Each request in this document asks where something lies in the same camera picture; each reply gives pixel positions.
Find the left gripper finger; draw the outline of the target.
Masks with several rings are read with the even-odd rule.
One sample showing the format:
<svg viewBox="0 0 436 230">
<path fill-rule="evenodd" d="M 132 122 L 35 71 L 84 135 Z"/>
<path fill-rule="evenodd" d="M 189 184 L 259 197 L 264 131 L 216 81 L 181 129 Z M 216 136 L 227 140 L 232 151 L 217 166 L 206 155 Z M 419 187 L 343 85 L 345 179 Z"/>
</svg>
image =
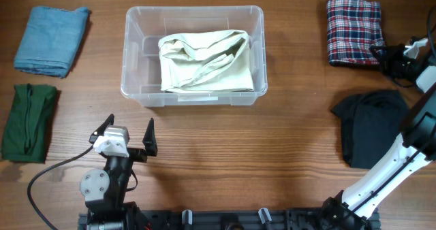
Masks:
<svg viewBox="0 0 436 230">
<path fill-rule="evenodd" d="M 114 124 L 114 114 L 110 114 L 107 119 L 91 134 L 91 137 L 97 137 L 104 134 L 104 131 Z"/>
<path fill-rule="evenodd" d="M 146 132 L 144 134 L 144 137 L 142 139 L 142 143 L 144 144 L 144 147 L 146 149 L 156 149 L 157 148 L 157 142 L 155 138 L 155 125 L 154 125 L 154 119 L 150 118 L 149 123 L 146 128 Z"/>
</svg>

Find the red plaid cloth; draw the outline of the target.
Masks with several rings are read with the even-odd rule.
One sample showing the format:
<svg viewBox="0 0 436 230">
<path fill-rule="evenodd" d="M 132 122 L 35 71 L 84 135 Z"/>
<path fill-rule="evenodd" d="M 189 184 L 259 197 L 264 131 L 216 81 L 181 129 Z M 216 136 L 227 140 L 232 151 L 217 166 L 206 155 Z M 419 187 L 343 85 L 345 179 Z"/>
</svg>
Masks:
<svg viewBox="0 0 436 230">
<path fill-rule="evenodd" d="M 327 51 L 332 66 L 375 66 L 371 46 L 384 46 L 382 9 L 367 0 L 328 0 Z"/>
</svg>

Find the cream cloth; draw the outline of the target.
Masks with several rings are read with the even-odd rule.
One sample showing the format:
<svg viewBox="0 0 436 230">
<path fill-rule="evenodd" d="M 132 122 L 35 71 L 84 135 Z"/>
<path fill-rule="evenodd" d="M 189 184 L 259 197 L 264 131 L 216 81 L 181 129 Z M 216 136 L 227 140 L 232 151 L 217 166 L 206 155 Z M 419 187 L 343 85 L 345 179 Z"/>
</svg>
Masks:
<svg viewBox="0 0 436 230">
<path fill-rule="evenodd" d="M 177 33 L 161 38 L 161 90 L 253 91 L 249 40 L 248 33 L 241 30 Z"/>
</svg>

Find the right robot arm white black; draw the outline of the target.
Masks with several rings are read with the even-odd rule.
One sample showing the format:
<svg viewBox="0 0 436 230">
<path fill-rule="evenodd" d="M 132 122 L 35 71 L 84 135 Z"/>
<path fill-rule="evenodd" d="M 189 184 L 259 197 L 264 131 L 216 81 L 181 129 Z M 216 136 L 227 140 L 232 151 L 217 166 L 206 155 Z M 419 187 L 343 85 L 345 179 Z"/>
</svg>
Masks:
<svg viewBox="0 0 436 230">
<path fill-rule="evenodd" d="M 326 200 L 320 219 L 330 229 L 369 229 L 376 207 L 402 181 L 435 161 L 435 86 L 430 87 L 401 123 L 389 151 L 355 184 Z"/>
</svg>

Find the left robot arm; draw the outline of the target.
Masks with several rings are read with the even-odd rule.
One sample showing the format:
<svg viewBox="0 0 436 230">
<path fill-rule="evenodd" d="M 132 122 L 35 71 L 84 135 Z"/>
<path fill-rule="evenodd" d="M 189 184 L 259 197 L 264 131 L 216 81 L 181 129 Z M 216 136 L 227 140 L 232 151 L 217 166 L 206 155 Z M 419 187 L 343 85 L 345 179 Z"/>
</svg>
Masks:
<svg viewBox="0 0 436 230">
<path fill-rule="evenodd" d="M 103 169 L 92 169 L 80 181 L 87 213 L 78 219 L 78 228 L 151 229 L 151 221 L 141 213 L 135 202 L 124 202 L 125 194 L 135 189 L 128 187 L 129 179 L 136 175 L 134 163 L 146 163 L 157 156 L 154 120 L 150 119 L 142 143 L 144 148 L 130 148 L 127 127 L 114 125 L 111 114 L 89 138 L 91 149 L 106 159 Z"/>
</svg>

